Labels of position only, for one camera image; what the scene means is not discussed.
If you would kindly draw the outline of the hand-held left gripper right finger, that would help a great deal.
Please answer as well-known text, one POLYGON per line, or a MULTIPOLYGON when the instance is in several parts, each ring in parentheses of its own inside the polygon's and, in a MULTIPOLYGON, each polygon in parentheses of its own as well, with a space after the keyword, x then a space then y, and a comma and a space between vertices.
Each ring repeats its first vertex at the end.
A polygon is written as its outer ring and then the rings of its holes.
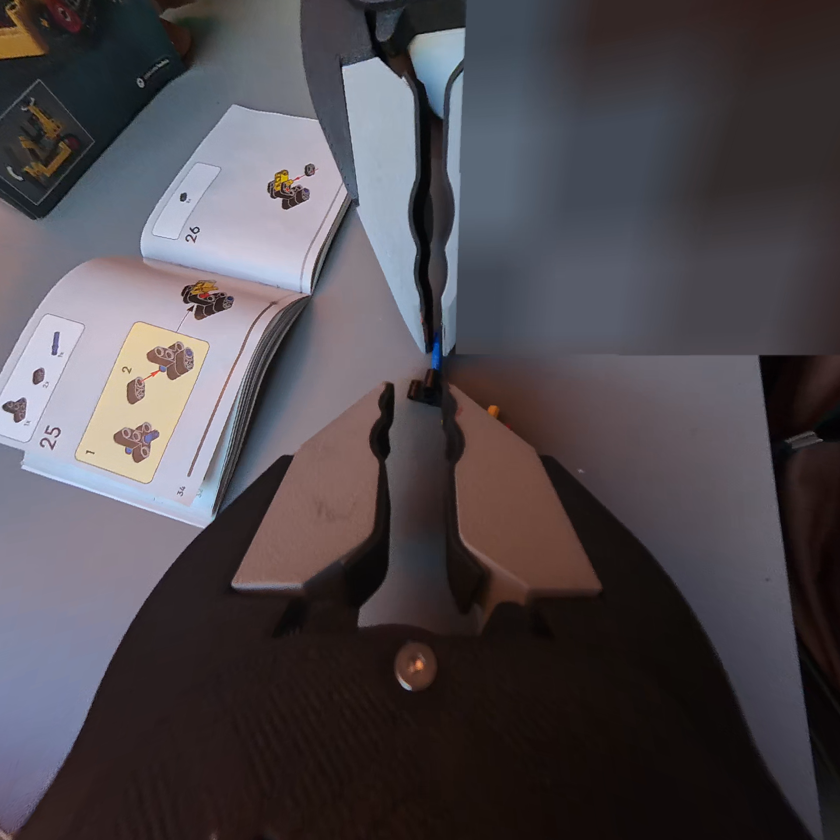
POLYGON ((446 571, 458 611, 602 592, 536 450, 459 388, 442 396, 446 571))

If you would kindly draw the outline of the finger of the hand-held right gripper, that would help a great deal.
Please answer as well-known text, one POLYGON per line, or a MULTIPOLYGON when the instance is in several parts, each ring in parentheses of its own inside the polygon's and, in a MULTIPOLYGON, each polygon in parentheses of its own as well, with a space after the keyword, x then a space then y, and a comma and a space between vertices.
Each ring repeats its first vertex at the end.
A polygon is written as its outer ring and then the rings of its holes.
POLYGON ((395 304, 421 351, 434 333, 426 227, 431 108, 411 60, 371 41, 371 58, 342 67, 358 215, 395 304))
POLYGON ((456 343, 456 303, 459 248, 460 139, 463 112, 464 62, 450 76, 444 96, 444 173, 446 177, 449 230, 445 242, 446 283, 441 297, 442 354, 456 343))

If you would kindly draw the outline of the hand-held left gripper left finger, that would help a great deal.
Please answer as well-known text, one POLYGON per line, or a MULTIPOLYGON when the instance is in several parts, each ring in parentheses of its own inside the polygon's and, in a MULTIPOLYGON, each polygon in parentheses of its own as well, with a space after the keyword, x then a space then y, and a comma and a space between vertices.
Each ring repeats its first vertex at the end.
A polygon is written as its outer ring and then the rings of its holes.
POLYGON ((235 590, 357 609, 382 585, 394 397, 393 383, 379 384, 299 447, 234 575, 235 590))

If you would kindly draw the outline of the open lego instruction booklet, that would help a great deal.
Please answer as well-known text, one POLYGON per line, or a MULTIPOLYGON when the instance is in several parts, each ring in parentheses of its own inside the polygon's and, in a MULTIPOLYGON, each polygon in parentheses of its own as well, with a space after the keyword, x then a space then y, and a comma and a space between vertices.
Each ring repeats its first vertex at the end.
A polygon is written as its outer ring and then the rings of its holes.
POLYGON ((203 528, 350 195, 316 119, 231 106, 167 188, 139 258, 92 259, 2 371, 23 470, 203 528))

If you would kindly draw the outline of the dark lego set box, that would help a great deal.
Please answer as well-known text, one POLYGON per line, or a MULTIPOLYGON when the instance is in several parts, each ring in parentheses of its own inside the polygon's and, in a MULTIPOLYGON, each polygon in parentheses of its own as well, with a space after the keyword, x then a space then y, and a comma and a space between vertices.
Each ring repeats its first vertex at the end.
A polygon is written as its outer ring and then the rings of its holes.
POLYGON ((185 68, 153 1, 2 1, 2 200, 47 216, 185 68))

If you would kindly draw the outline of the brown wooden object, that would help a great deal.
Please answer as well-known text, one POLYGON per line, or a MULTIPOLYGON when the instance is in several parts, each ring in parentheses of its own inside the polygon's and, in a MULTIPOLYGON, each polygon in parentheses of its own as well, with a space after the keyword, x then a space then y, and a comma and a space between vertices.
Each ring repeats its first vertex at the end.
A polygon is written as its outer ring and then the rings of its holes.
POLYGON ((168 20, 165 18, 164 13, 171 9, 177 9, 189 5, 192 2, 193 1, 153 1, 164 31, 181 59, 186 58, 189 53, 189 50, 192 47, 193 37, 185 26, 168 20))

